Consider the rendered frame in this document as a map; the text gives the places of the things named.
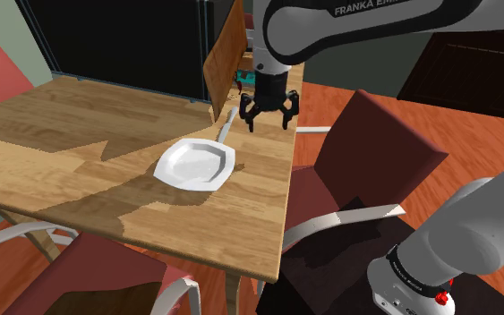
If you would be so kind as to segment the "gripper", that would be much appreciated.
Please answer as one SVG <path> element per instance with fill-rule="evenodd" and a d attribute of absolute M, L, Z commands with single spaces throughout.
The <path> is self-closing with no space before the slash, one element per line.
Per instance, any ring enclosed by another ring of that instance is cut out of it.
<path fill-rule="evenodd" d="M 253 119 L 261 111 L 277 111 L 283 114 L 282 128 L 287 129 L 288 123 L 299 114 L 299 94 L 293 89 L 286 93 L 288 72 L 281 74 L 266 74 L 255 72 L 255 100 L 253 96 L 243 93 L 240 98 L 239 116 L 253 132 Z M 285 107 L 289 100 L 291 106 Z"/>

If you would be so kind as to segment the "small teal object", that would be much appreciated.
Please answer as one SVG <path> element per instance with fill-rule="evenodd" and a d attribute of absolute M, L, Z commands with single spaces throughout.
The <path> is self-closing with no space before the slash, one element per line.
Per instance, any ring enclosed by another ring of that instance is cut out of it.
<path fill-rule="evenodd" d="M 254 86 L 255 85 L 255 72 L 238 70 L 236 72 L 235 79 L 240 81 L 244 86 Z"/>

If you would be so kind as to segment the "white utensil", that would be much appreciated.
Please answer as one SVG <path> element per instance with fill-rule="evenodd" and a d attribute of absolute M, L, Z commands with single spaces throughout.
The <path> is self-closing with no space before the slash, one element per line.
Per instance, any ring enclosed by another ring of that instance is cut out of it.
<path fill-rule="evenodd" d="M 226 122 L 224 123 L 224 125 L 222 126 L 222 128 L 219 131 L 218 138 L 217 138 L 218 143 L 223 143 L 225 141 L 226 136 L 227 136 L 229 129 L 231 127 L 231 124 L 234 121 L 235 116 L 238 114 L 239 114 L 239 107 L 238 106 L 233 107 L 229 111 L 228 116 L 226 118 Z"/>

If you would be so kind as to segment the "upright wooden board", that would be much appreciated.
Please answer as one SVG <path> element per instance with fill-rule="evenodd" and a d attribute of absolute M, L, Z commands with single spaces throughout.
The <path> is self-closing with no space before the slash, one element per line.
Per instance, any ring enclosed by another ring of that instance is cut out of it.
<path fill-rule="evenodd" d="M 219 119 L 247 44 L 243 0 L 234 0 L 225 25 L 203 64 L 214 122 Z"/>

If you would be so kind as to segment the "white square plate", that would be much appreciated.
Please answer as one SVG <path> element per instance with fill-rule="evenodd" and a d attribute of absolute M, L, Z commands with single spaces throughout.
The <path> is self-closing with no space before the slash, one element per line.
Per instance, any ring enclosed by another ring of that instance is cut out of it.
<path fill-rule="evenodd" d="M 180 190 L 215 192 L 234 167 L 234 149 L 213 140 L 184 138 L 162 154 L 153 175 Z"/>

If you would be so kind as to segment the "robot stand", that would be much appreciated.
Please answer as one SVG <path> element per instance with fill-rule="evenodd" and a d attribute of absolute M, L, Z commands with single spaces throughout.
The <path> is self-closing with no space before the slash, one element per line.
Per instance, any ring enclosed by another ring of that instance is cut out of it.
<path fill-rule="evenodd" d="M 278 281 L 266 284 L 257 315 L 388 315 L 373 299 L 369 263 L 414 229 L 398 217 L 332 227 L 303 238 L 281 258 Z M 454 315 L 504 315 L 504 295 L 478 276 L 456 277 L 448 298 Z M 406 315 L 419 311 L 404 297 L 384 297 Z"/>

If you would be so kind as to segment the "wooden dining table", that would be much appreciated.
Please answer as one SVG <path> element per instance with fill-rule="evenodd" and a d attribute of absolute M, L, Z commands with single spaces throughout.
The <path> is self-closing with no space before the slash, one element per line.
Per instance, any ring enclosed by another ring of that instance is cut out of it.
<path fill-rule="evenodd" d="M 223 126 L 201 102 L 60 77 L 0 103 L 0 209 L 226 272 L 237 315 L 240 277 L 278 279 L 295 127 L 278 113 L 234 120 L 235 170 L 215 192 L 153 174 L 185 138 Z"/>

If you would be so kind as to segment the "dark brown panelled door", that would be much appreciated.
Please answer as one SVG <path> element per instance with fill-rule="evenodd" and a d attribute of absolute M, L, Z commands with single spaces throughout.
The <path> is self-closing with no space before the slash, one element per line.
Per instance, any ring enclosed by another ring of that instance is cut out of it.
<path fill-rule="evenodd" d="M 504 118 L 504 30 L 433 34 L 397 98 Z"/>

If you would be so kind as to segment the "black cabinet with blue frame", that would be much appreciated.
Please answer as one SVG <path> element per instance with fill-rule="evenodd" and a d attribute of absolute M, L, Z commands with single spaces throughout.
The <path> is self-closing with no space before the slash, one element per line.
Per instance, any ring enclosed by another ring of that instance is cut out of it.
<path fill-rule="evenodd" d="M 14 0 L 50 72 L 200 101 L 235 0 Z"/>

